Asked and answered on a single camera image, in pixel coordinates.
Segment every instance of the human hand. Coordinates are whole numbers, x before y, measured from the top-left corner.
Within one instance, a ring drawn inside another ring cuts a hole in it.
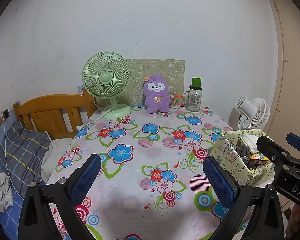
[[[291,210],[290,219],[286,228],[286,235],[291,239],[300,229],[300,206],[295,204]]]

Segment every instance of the fan base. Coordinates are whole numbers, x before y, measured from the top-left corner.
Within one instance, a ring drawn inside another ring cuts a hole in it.
[[[117,104],[112,108],[111,111],[109,111],[107,114],[106,112],[111,106],[107,106],[105,109],[101,111],[101,116],[105,114],[103,118],[105,119],[117,119],[117,118],[122,118],[125,117],[132,112],[132,108],[126,104]]]

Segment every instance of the blue bedsheet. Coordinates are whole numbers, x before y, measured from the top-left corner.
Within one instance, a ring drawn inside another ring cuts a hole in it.
[[[2,230],[10,240],[18,239],[18,225],[23,199],[12,188],[13,206],[7,208],[5,213],[0,213]]]

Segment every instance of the yellow gift bag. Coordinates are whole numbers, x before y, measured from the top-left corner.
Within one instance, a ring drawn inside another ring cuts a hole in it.
[[[274,176],[274,164],[268,161],[263,167],[256,170],[249,170],[247,168],[229,141],[233,141],[235,146],[240,146],[241,136],[245,133],[253,134],[258,137],[263,135],[267,136],[266,133],[260,129],[221,132],[210,155],[217,160],[224,170],[229,171],[237,181],[242,179],[246,181],[249,186],[257,186],[270,180]]]

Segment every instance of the blue gripper pad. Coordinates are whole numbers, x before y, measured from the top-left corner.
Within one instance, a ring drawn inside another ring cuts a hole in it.
[[[81,168],[77,168],[72,175],[74,176],[75,184],[71,189],[70,203],[73,207],[81,205],[82,201],[89,192],[94,180],[96,179],[101,169],[101,158],[97,154],[92,154],[88,160],[82,165]]]
[[[232,208],[238,193],[238,187],[234,182],[234,178],[231,178],[231,174],[224,171],[212,156],[204,160],[203,171],[222,205]]]
[[[300,137],[294,133],[288,133],[286,137],[287,143],[300,152]]]

